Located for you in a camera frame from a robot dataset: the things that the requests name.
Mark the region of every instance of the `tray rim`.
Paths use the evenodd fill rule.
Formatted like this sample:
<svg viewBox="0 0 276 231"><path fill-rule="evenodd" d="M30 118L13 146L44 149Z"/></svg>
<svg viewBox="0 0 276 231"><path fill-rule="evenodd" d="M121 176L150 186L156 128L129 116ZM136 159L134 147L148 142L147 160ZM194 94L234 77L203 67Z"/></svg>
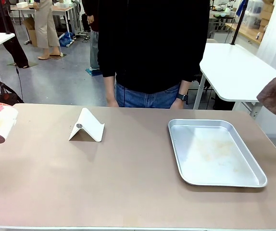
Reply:
<svg viewBox="0 0 276 231"><path fill-rule="evenodd" d="M194 121L194 120L198 120L198 121L220 121L220 122L228 123L234 129L234 131L236 132L237 136L241 140L242 144L248 149L248 151L249 151L251 157L253 158L253 160L255 161L256 165L258 166L258 168L260 169L260 171L262 172L262 174L265 176L265 179L266 179L265 183L262 184L262 185L257 185L257 186L255 186L255 185L248 186L248 185L232 185L232 184L220 184L220 183L209 183L209 184L205 184L205 183L192 183L191 181L189 181L182 174L180 163L179 163L178 157L176 155L175 143L174 143L173 138L172 138L172 133L171 133L171 127L172 126L171 126L171 123L173 123L176 120L182 120L182 121L189 121L189 120L190 121ZM243 139L239 135L238 131L235 129L235 127L230 122L228 122L226 120L222 120L222 119L172 119L172 120L170 120L168 122L168 129L169 129L169 134L170 134L170 138L171 138L171 143L172 143L172 146L173 146L173 151L174 151L175 157L176 157L176 164L177 164L178 172L179 172L181 178L185 182L187 182L188 184L190 184L190 185L197 185L197 186L220 186L220 187L238 187L238 188L263 188L263 187L265 187L268 184L268 179L267 179L267 176L264 173L263 169L261 168L261 166L259 165L259 163L257 162L257 160L254 158L254 156L252 155L251 151L249 150L249 148L247 147L247 145L245 144L245 142L243 141Z"/></svg>

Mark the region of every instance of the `hand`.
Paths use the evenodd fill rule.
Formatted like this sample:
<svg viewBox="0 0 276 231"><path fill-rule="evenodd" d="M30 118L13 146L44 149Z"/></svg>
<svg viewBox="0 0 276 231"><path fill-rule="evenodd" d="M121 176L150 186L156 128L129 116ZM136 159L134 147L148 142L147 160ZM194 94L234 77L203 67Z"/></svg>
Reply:
<svg viewBox="0 0 276 231"><path fill-rule="evenodd" d="M89 24L89 25L90 25L91 23L93 23L93 22L94 22L94 17L93 17L93 15L88 16L88 17L87 17L87 21L88 21L88 24Z"/></svg>
<svg viewBox="0 0 276 231"><path fill-rule="evenodd" d="M112 100L107 100L107 105L109 107L119 107L117 100L113 98Z"/></svg>
<svg viewBox="0 0 276 231"><path fill-rule="evenodd" d="M38 11L40 9L38 2L33 2L33 8Z"/></svg>
<svg viewBox="0 0 276 231"><path fill-rule="evenodd" d="M184 108L184 102L179 98L177 98L170 107L170 109L183 109L183 108Z"/></svg>

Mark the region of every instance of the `white tablet stand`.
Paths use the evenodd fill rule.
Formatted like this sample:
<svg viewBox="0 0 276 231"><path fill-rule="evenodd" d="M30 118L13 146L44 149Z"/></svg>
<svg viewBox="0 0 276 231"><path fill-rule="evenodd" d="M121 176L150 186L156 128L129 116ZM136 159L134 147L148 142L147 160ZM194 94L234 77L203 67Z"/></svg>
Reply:
<svg viewBox="0 0 276 231"><path fill-rule="evenodd" d="M101 142L104 126L105 124L101 124L87 108L83 108L73 127L69 140L73 138L79 130L83 129L96 142Z"/></svg>

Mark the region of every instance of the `bag handle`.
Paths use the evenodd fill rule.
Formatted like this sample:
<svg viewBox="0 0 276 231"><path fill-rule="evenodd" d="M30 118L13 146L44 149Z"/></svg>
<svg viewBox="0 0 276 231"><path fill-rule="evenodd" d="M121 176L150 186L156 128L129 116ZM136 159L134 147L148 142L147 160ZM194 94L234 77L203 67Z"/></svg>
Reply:
<svg viewBox="0 0 276 231"><path fill-rule="evenodd" d="M0 89L1 89L1 95L4 95L4 90L6 89L7 91L9 91L10 93L14 93L17 95L17 101L19 103L24 103L24 101L21 99L21 97L19 97L19 95L10 87L8 87L5 83L0 82Z"/></svg>

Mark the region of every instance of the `black pole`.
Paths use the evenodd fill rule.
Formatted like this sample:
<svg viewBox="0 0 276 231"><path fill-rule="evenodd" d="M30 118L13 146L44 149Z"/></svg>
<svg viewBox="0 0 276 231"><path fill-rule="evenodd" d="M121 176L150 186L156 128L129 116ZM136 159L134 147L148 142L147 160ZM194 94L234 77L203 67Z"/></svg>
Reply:
<svg viewBox="0 0 276 231"><path fill-rule="evenodd" d="M3 20L3 24L4 24L4 28L5 28L5 33L8 35L8 34L10 34L10 31L9 31L9 28L8 28L7 21L5 20L3 6L2 6L2 0L0 0L0 13L1 13L2 20Z"/></svg>
<svg viewBox="0 0 276 231"><path fill-rule="evenodd" d="M245 15L245 11L246 11L247 6L248 6L248 1L249 0L245 0L244 7L243 7L243 10L242 10L242 13L240 14L239 21L238 21L238 26L236 27L231 45L235 45L235 40L236 40L236 37L238 36L239 28L240 28L240 25L242 24L242 21L243 21L244 15Z"/></svg>

